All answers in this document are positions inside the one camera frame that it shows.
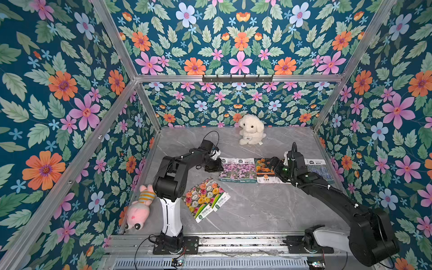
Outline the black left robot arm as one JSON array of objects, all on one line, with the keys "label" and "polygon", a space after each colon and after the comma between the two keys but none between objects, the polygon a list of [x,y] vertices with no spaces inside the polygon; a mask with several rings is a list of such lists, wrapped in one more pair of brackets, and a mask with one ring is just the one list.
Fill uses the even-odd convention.
[{"label": "black left robot arm", "polygon": [[203,139],[200,146],[180,156],[165,156],[154,177],[153,188],[163,210],[163,228],[157,244],[177,253],[183,249],[183,224],[180,202],[185,193],[189,170],[203,167],[208,173],[223,171],[221,151],[217,145]]}]

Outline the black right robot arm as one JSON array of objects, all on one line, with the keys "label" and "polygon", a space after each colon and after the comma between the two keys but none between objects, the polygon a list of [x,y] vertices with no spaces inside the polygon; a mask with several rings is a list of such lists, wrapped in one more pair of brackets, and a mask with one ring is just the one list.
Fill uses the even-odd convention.
[{"label": "black right robot arm", "polygon": [[389,214],[382,209],[371,209],[355,202],[329,184],[323,176],[309,171],[296,143],[292,144],[283,159],[272,157],[266,162],[283,183],[290,183],[323,202],[349,226],[347,231],[333,231],[321,225],[306,229],[305,249],[313,251],[329,247],[343,250],[367,267],[399,253],[399,242]]}]

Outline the pink flowers seed packet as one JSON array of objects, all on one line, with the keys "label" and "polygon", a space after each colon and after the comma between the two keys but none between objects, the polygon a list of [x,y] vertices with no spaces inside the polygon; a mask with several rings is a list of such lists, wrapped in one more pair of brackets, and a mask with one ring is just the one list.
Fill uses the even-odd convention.
[{"label": "pink flowers seed packet", "polygon": [[239,179],[237,159],[222,157],[223,171],[219,173],[219,180],[222,182],[233,182]]}]

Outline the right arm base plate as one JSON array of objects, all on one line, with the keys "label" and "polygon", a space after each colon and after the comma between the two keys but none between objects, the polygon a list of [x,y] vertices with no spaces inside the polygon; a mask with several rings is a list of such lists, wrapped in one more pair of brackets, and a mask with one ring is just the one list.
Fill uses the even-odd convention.
[{"label": "right arm base plate", "polygon": [[307,245],[304,236],[294,235],[287,236],[283,240],[287,245],[290,254],[334,254],[335,251],[331,247]]}]

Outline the marigold seed packet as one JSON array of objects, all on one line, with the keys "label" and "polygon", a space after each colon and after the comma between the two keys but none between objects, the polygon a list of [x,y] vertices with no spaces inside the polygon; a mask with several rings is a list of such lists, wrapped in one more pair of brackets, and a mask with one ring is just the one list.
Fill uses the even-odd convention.
[{"label": "marigold seed packet", "polygon": [[277,183],[276,175],[271,167],[271,158],[254,159],[256,180],[260,184]]},{"label": "marigold seed packet", "polygon": [[291,169],[284,164],[283,160],[277,157],[271,158],[270,167],[280,181],[283,183],[291,182]]}]

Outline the pink cosmos seed packet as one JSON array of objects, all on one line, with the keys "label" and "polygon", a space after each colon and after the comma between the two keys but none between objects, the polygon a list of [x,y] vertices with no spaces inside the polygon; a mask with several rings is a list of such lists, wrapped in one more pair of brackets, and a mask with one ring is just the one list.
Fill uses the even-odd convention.
[{"label": "pink cosmos seed packet", "polygon": [[237,180],[240,183],[257,183],[257,174],[254,158],[237,159]]}]

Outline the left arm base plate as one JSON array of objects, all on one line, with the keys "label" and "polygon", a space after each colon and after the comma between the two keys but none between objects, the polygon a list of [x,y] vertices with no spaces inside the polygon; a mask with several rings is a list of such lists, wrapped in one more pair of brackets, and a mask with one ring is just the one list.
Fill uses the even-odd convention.
[{"label": "left arm base plate", "polygon": [[159,237],[153,248],[154,255],[197,255],[199,250],[197,236]]}]

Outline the lavender seed packet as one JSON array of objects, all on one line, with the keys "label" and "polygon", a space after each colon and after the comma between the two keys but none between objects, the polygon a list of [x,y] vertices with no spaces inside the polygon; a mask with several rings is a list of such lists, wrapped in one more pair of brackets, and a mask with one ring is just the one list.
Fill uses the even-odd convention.
[{"label": "lavender seed packet", "polygon": [[307,166],[308,172],[313,172],[319,175],[322,175],[322,162],[321,159],[305,159],[305,164]]},{"label": "lavender seed packet", "polygon": [[315,172],[320,174],[326,181],[334,181],[333,175],[324,159],[310,160],[310,164],[313,165]]}]

